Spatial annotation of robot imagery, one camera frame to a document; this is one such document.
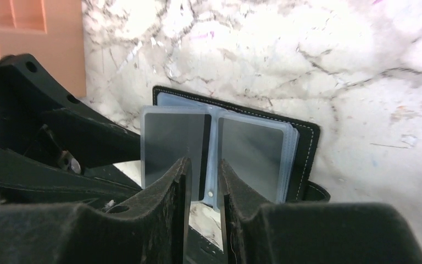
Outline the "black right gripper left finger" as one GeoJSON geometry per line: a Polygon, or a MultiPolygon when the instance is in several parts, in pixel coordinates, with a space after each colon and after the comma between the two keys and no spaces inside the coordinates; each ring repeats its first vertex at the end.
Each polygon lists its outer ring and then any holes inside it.
{"type": "Polygon", "coordinates": [[[108,212],[84,203],[0,205],[0,263],[183,263],[192,164],[108,212]]]}

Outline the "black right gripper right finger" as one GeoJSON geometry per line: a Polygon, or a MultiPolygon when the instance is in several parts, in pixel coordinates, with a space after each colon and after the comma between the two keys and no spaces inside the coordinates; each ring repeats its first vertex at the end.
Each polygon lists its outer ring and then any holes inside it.
{"type": "Polygon", "coordinates": [[[221,161],[227,263],[422,263],[404,217],[384,203],[275,204],[221,161]]]}

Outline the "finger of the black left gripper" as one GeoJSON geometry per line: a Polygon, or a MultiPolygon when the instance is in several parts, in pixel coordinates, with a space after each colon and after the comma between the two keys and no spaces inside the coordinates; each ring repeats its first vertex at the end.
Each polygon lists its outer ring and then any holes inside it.
{"type": "Polygon", "coordinates": [[[84,167],[140,159],[140,136],[92,110],[30,54],[0,60],[0,148],[24,153],[47,126],[84,167]]]}
{"type": "Polygon", "coordinates": [[[114,166],[84,176],[0,148],[0,205],[75,202],[107,210],[140,190],[114,166]]]}

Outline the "black card holder wallet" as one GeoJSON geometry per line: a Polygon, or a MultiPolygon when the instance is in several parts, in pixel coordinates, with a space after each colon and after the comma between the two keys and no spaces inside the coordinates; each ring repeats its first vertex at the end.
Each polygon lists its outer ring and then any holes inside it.
{"type": "Polygon", "coordinates": [[[192,200],[218,211],[218,164],[225,160],[267,200],[329,201],[309,180],[320,127],[210,97],[155,86],[141,117],[142,186],[178,158],[192,162],[192,200]]]}

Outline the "black card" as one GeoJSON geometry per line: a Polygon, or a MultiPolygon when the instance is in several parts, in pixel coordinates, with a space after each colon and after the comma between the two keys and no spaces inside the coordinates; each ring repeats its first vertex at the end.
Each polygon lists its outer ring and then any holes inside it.
{"type": "Polygon", "coordinates": [[[284,132],[259,124],[220,118],[220,158],[267,200],[276,202],[284,132]]]}
{"type": "Polygon", "coordinates": [[[142,180],[148,187],[182,157],[191,159],[192,201],[204,199],[211,116],[204,113],[144,115],[142,180]]]}

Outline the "orange file organizer rack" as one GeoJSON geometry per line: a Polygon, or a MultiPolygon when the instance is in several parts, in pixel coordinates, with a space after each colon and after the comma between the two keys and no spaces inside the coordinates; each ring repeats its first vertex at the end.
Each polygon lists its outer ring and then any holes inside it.
{"type": "Polygon", "coordinates": [[[0,58],[29,53],[71,94],[86,96],[82,2],[0,1],[0,58]]]}

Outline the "black mounting rail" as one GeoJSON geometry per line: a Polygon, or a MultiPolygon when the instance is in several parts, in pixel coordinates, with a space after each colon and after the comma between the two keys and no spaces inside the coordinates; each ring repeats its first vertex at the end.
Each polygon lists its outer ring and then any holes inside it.
{"type": "Polygon", "coordinates": [[[186,244],[186,264],[224,264],[224,253],[198,231],[189,227],[186,244]]]}

